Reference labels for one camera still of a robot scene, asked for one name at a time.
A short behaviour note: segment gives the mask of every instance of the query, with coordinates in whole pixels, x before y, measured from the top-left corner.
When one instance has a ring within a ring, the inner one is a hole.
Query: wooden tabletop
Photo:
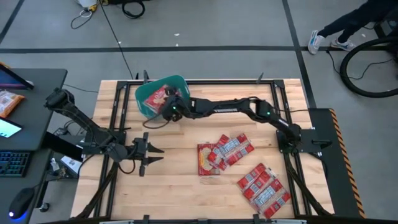
[[[291,110],[306,109],[307,104],[299,79],[285,79],[285,89]],[[116,80],[104,80],[98,93],[93,120],[102,127],[109,127]],[[271,90],[267,85],[190,85],[192,97],[209,100],[230,100],[257,96],[272,104]],[[119,171],[113,202],[112,219],[196,219],[196,218],[252,218],[256,212],[243,197],[236,183],[262,162],[270,167],[289,190],[282,154],[278,150],[275,128],[250,120],[245,114],[214,114],[208,118],[185,119],[170,123],[160,129],[146,129],[142,122],[132,86],[125,127],[126,145],[143,132],[149,132],[149,142],[165,151],[164,159],[151,164],[145,177],[138,170],[130,175]],[[118,110],[116,124],[119,124]],[[292,113],[294,123],[303,129],[312,127],[308,111]],[[156,126],[164,121],[153,123]],[[245,133],[255,150],[219,176],[199,177],[197,144],[217,142],[222,134],[231,138]],[[300,154],[308,189],[329,212],[333,213],[330,194],[323,173],[322,163],[308,154]],[[81,169],[71,216],[78,215],[98,188],[103,156],[94,156]],[[124,170],[132,169],[131,161],[123,161]],[[300,211],[304,213],[301,193],[297,190]],[[101,214],[104,214],[107,192],[104,195]],[[292,202],[289,200],[273,218],[292,218]]]

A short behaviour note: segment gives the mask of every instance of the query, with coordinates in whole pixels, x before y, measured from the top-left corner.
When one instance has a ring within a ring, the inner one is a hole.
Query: black pants
[[[338,42],[346,42],[360,28],[369,22],[380,21],[397,6],[398,0],[368,0],[358,9],[341,16],[335,22],[325,26],[323,30],[318,32],[318,35],[327,37],[344,30],[339,36]]]

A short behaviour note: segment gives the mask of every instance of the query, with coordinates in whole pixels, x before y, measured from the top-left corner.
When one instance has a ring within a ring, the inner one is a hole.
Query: sneaker
[[[319,36],[317,30],[312,31],[311,39],[308,42],[308,51],[311,54],[316,54],[318,52],[319,46],[321,45],[323,40],[325,40],[325,38],[322,36]]]
[[[350,40],[347,40],[345,43],[340,43],[338,42],[337,38],[334,41],[332,41],[330,45],[332,47],[340,48],[346,51],[351,51],[356,47],[356,45],[352,43],[352,41]]]

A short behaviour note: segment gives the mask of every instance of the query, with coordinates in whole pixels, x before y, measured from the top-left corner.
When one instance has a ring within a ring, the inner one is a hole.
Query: yellow caution stripe
[[[335,113],[335,111],[333,109],[329,109],[329,110],[330,110],[330,113],[331,113],[331,117],[333,118],[333,122],[335,124],[336,134],[337,134],[337,138],[338,138],[338,141],[339,141],[341,153],[343,153],[343,159],[344,159],[344,161],[346,163],[346,168],[347,168],[349,181],[351,182],[351,186],[353,187],[354,197],[356,199],[356,205],[358,206],[359,215],[362,218],[366,218],[365,211],[363,210],[363,206],[362,206],[361,197],[359,196],[358,188],[356,186],[356,182],[355,182],[355,179],[354,179],[353,170],[351,168],[351,164],[349,163],[346,146],[344,145],[344,141],[343,141],[343,137],[341,135],[340,127],[338,126],[336,113]]]

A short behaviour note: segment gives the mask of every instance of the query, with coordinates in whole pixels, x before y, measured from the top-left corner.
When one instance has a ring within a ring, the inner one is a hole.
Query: gray floor
[[[311,30],[321,29],[364,0],[289,0],[301,46]],[[16,5],[0,0],[0,29]],[[293,46],[282,1],[276,0],[152,0],[146,2],[143,18],[132,21],[116,6],[105,8],[123,47],[173,47],[263,45]],[[101,10],[89,23],[71,30],[70,21],[81,9],[70,0],[25,0],[0,49],[67,49],[117,47]],[[376,38],[373,30],[361,29],[352,38],[360,44]],[[343,86],[325,52],[313,56],[302,52],[319,108],[334,108],[345,139],[353,172],[366,215],[369,218],[398,220],[395,162],[398,152],[395,112],[397,97],[359,97]],[[340,66],[344,52],[332,52]],[[196,51],[126,52],[133,73],[146,69],[151,78],[183,75],[185,78],[301,78],[294,51]],[[389,59],[384,52],[357,55],[348,71],[360,76],[366,65]],[[0,61],[20,68],[66,68],[65,83],[86,90],[98,90],[100,80],[128,79],[120,53],[0,54]],[[385,90],[397,86],[393,62],[371,67],[358,86]],[[69,89],[76,104],[92,115],[96,94]],[[55,114],[49,130],[67,119]],[[76,133],[77,126],[71,131]],[[52,204],[47,213],[36,211],[31,223],[66,219],[73,203],[75,182],[51,183],[45,199]]]

